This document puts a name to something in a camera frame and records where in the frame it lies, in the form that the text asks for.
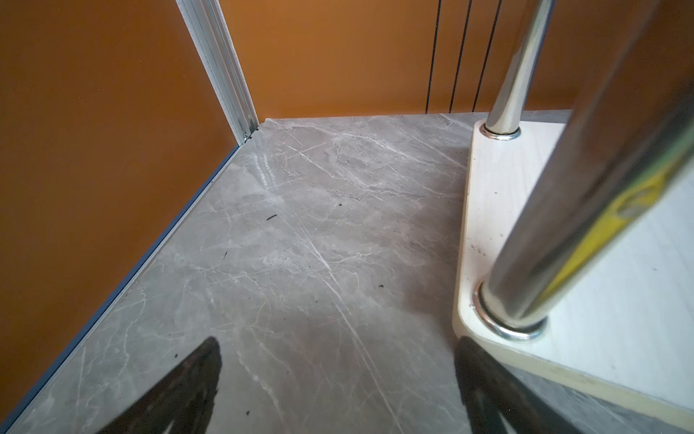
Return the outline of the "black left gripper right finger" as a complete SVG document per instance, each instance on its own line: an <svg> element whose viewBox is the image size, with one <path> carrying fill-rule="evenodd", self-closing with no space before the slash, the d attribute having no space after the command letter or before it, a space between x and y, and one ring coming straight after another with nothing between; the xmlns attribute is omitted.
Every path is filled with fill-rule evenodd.
<svg viewBox="0 0 694 434"><path fill-rule="evenodd" d="M468 336L455 347L455 377L473 433L578 432Z"/></svg>

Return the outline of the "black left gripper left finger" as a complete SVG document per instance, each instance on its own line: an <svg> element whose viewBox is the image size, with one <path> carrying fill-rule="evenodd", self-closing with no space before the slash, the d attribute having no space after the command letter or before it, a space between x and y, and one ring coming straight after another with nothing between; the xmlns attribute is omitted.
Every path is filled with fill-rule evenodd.
<svg viewBox="0 0 694 434"><path fill-rule="evenodd" d="M101 433L204 433L222 370L220 344L206 338Z"/></svg>

